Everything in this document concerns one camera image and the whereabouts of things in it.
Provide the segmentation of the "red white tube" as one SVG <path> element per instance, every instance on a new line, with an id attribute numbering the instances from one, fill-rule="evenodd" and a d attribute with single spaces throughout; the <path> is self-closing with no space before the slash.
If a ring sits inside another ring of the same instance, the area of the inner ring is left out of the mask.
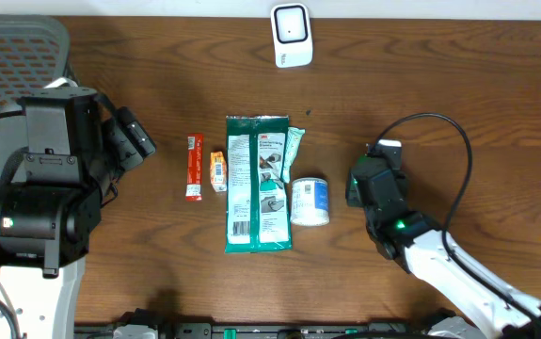
<path id="1" fill-rule="evenodd" d="M 203 134 L 191 134 L 187 137 L 187 183 L 185 198 L 188 202 L 202 200 L 201 174 L 202 174 L 202 147 Z"/>

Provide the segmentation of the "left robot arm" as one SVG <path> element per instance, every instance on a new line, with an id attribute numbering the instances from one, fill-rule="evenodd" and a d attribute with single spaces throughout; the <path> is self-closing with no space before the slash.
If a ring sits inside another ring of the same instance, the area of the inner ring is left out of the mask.
<path id="1" fill-rule="evenodd" d="M 0 338 L 71 338 L 90 234 L 156 145 L 127 107 L 66 77 L 15 116 L 26 138 L 0 169 Z"/>

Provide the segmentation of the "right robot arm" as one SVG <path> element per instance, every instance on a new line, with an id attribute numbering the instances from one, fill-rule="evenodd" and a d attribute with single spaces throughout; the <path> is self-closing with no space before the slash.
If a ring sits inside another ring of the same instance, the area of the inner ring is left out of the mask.
<path id="1" fill-rule="evenodd" d="M 363 209 L 377 250 L 446 297 L 486 338 L 541 338 L 541 300 L 499 278 L 428 215 L 409 208 L 401 144 L 380 141 L 349 171 L 345 197 Z"/>

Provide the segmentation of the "small orange carton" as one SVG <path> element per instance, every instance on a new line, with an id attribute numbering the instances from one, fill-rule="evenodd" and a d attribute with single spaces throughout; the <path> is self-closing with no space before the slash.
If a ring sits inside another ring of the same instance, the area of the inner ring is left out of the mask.
<path id="1" fill-rule="evenodd" d="M 210 182 L 216 193 L 227 191 L 227 163 L 222 152 L 210 154 Z"/>

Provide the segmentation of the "white blue round container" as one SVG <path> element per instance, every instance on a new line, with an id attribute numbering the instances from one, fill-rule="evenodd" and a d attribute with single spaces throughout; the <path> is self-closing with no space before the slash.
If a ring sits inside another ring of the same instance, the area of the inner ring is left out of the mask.
<path id="1" fill-rule="evenodd" d="M 319 178 L 300 178 L 292 182 L 291 222 L 318 227 L 330 222 L 327 182 Z"/>

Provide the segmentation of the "green 3M product package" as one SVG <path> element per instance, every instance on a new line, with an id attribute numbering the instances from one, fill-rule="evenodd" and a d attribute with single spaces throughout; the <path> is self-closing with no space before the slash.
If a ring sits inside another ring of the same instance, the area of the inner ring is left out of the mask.
<path id="1" fill-rule="evenodd" d="M 226 253 L 293 247 L 282 178 L 287 116 L 228 116 Z"/>

